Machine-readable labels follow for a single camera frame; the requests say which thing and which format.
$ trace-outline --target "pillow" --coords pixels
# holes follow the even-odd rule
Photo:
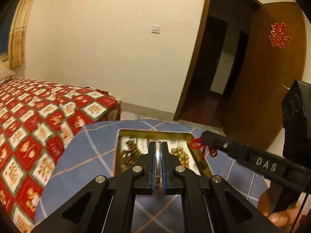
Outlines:
[[[12,79],[15,75],[15,72],[8,69],[1,61],[0,61],[0,86],[5,82]]]

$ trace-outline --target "tiled floor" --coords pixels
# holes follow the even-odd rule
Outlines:
[[[163,120],[163,121],[167,121],[167,122],[176,122],[176,123],[188,125],[190,127],[196,127],[196,128],[202,129],[202,130],[213,131],[217,134],[225,136],[224,132],[222,130],[220,130],[219,128],[208,126],[208,125],[192,123],[192,122],[188,122],[188,121],[184,121],[184,120],[168,121],[168,120],[161,119],[161,118],[150,117],[150,116],[145,116],[145,115],[132,113],[132,112],[125,112],[125,111],[122,111],[122,113],[121,113],[121,120],[138,120],[138,119],[155,119],[155,120]]]

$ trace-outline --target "baseboard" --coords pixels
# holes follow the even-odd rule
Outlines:
[[[156,118],[166,119],[168,121],[172,121],[174,118],[174,113],[158,110],[158,109],[151,109],[131,103],[124,103],[121,102],[121,109],[128,112],[134,112],[141,115],[152,116]]]

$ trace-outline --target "black cable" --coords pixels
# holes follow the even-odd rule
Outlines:
[[[308,194],[306,194],[306,195],[304,196],[304,201],[302,202],[301,207],[300,207],[300,209],[299,209],[299,212],[298,212],[298,214],[297,214],[297,216],[296,216],[296,218],[295,218],[295,221],[294,221],[294,223],[293,223],[293,226],[292,226],[292,228],[290,229],[290,233],[292,233],[293,230],[294,230],[294,228],[295,228],[295,225],[296,225],[296,223],[297,223],[297,221],[298,221],[298,218],[299,218],[299,216],[300,216],[300,214],[301,214],[302,209],[304,208],[304,205],[305,205],[305,203],[306,203],[306,201],[307,201],[307,199],[308,199],[308,196],[309,196]]]

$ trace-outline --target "curtain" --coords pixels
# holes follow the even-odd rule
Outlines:
[[[25,63],[25,35],[32,2],[33,0],[20,0],[15,10],[7,48],[10,68]]]

